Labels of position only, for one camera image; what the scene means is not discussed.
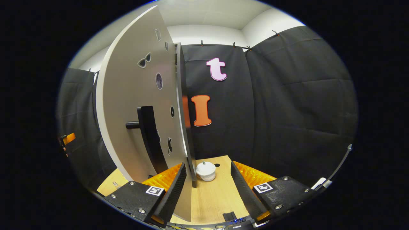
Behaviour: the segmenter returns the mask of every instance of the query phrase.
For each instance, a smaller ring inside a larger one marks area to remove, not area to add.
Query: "wooden floor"
[[[230,158],[221,156],[196,160],[196,162],[199,164],[204,160],[213,164],[220,164],[216,168],[216,178],[209,182],[198,178],[197,188],[192,188],[191,222],[176,216],[172,216],[170,222],[201,225],[225,222],[223,213],[234,212],[237,218],[248,216],[249,213],[230,175]]]

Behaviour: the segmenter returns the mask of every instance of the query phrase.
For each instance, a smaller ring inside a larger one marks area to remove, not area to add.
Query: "white lid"
[[[216,166],[214,166],[214,164],[208,161],[203,161],[203,162],[197,165],[196,173],[201,176],[207,176],[207,175],[214,173],[214,171],[216,170]]]

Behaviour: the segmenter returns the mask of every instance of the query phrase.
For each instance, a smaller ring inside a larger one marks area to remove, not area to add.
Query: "sunglasses cutout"
[[[141,68],[146,67],[146,63],[151,61],[151,53],[149,52],[144,58],[138,61],[138,66]]]

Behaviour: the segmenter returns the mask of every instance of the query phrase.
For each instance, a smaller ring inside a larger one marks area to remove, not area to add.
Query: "white cylindrical object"
[[[216,166],[208,161],[203,161],[196,167],[196,173],[204,181],[212,181],[216,177]]]

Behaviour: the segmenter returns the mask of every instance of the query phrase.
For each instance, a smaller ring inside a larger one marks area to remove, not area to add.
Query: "black curtain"
[[[245,55],[255,119],[250,166],[309,186],[330,176],[357,126],[355,90],[339,56],[306,26],[274,35]]]
[[[81,183],[93,191],[117,168],[99,131],[95,74],[68,69],[61,84],[56,112],[58,135],[75,133],[76,138],[66,146],[68,160]]]
[[[250,163],[254,139],[254,100],[246,57],[241,48],[229,45],[183,45],[189,116],[196,159],[228,155]],[[225,63],[224,81],[215,81],[206,62],[219,58]],[[191,98],[208,95],[212,123],[196,127],[195,104]]]

